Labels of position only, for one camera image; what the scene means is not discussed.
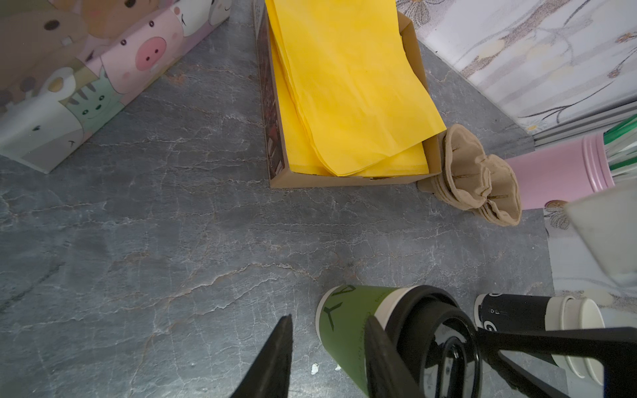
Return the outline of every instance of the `cartoon-printed box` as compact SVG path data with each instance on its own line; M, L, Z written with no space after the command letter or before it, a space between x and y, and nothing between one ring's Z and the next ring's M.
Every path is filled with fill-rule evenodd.
M0 1L0 154L49 173L225 21L231 5Z

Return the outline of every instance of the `cartoon pig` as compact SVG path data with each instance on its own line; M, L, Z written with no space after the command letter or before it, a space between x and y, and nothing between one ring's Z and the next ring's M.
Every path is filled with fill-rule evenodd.
M82 51L86 37L79 15L53 8L0 18L0 107L37 93Z
M73 70L60 68L44 82L38 96L9 106L0 118L0 154L45 173L67 157L82 143L82 126L59 101L74 91ZM62 137L64 145L59 142ZM29 155L33 151L41 158Z
M79 0L52 0L60 10L70 11ZM89 34L100 39L114 39L129 26L157 9L159 0L82 0L80 13Z
M210 0L180 0L171 8L182 24L185 37L198 31L208 21Z
M230 17L230 7L233 0L212 0L212 8L210 9L210 25L219 25Z
M119 102L121 98L122 94L115 91L102 68L99 78L79 88L66 107L80 121L88 138L124 108Z
M158 10L142 18L101 55L115 91L138 95L175 59L182 40L183 29L173 10Z

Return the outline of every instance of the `green and white straw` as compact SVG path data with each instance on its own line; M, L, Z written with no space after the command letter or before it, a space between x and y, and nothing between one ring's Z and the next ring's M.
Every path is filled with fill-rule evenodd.
M604 133L604 149L615 183L637 178L637 115Z

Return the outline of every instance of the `cardboard tray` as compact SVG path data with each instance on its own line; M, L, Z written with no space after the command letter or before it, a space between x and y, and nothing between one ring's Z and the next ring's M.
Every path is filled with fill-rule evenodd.
M285 133L281 123L281 112L276 94L276 82L272 67L272 52L269 36L269 18L264 0L253 3L255 18L255 33L257 35L257 56L259 62L259 79L261 82L261 104L265 125L266 152L268 157L268 171L271 188L312 188L312 187L346 187L359 185L391 185L409 184L427 177L440 174L442 170L440 160L440 144L438 136L433 136L422 142L427 157L429 174L418 174L400 177L337 177L319 176L314 174L295 173L288 167L285 149ZM412 21L398 13L398 29L403 39L403 48L407 61L422 85L429 90L425 78L425 69L420 57L420 48Z

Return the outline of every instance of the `gray marble countertop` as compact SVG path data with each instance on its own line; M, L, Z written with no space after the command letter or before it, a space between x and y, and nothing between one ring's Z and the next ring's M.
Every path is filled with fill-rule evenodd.
M500 228L415 185L269 189L253 29L235 1L50 175L0 159L0 395L225 397L290 313L290 396L357 397L315 333L327 289L425 283L469 313L479 293L553 292L541 210ZM502 157L532 150L421 50L447 124ZM487 367L483 396L520 394Z

